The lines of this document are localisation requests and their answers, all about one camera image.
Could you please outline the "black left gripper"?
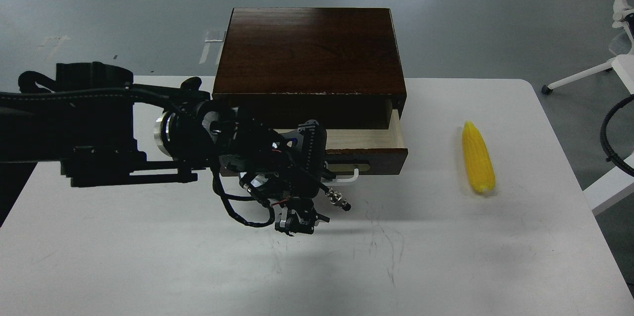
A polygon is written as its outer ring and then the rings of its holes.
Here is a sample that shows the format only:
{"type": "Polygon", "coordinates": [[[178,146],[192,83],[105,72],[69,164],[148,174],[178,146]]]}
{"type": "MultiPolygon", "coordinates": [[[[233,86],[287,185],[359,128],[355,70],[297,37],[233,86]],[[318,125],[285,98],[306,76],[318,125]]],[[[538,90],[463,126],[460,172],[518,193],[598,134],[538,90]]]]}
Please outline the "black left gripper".
{"type": "Polygon", "coordinates": [[[231,196],[219,184],[222,203],[231,207],[231,201],[256,201],[270,208],[276,202],[281,208],[275,221],[277,232],[313,234],[319,222],[330,222],[315,210],[313,199],[319,192],[333,206],[344,211],[352,208],[340,192],[322,181],[326,141],[326,130],[314,119],[278,133],[243,108],[219,106],[219,168],[240,174],[240,185],[248,191],[246,197],[231,196]]]}

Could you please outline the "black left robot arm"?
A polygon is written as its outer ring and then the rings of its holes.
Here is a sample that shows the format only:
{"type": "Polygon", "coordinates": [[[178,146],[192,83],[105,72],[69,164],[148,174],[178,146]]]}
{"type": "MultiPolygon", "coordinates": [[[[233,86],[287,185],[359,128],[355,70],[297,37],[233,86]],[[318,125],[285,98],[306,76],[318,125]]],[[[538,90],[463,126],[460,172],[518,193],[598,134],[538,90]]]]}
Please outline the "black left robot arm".
{"type": "Polygon", "coordinates": [[[189,183],[209,169],[233,220],[289,236],[330,221],[315,209],[319,191],[351,209],[325,184],[334,174],[317,120],[280,134],[201,85],[136,84],[101,62],[59,63],[55,79],[25,71],[19,93],[1,94],[1,162],[57,161],[73,187],[189,183]]]}

